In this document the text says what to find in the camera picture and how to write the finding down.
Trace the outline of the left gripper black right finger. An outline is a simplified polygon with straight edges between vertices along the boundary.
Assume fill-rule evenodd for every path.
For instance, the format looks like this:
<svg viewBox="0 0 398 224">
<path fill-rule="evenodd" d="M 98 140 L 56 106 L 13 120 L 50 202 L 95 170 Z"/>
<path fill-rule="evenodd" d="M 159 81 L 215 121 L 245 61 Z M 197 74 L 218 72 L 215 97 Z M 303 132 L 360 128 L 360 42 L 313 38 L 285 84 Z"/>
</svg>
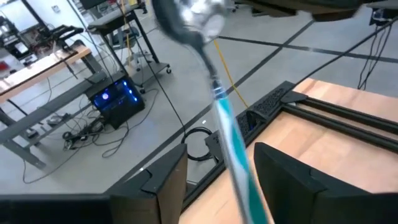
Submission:
<svg viewBox="0 0 398 224">
<path fill-rule="evenodd" d="M 275 223 L 397 224 L 397 194 L 372 194 L 263 142 L 254 163 Z"/>
</svg>

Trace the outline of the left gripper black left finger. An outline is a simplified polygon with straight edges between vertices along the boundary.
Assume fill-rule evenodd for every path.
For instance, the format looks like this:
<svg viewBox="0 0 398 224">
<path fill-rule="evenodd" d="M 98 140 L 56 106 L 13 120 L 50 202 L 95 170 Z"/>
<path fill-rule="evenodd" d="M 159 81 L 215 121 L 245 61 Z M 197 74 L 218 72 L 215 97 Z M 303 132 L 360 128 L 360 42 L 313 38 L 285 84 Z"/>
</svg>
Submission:
<svg viewBox="0 0 398 224">
<path fill-rule="evenodd" d="M 1 196 L 1 223 L 178 223 L 187 181 L 187 145 L 103 194 Z"/>
</svg>

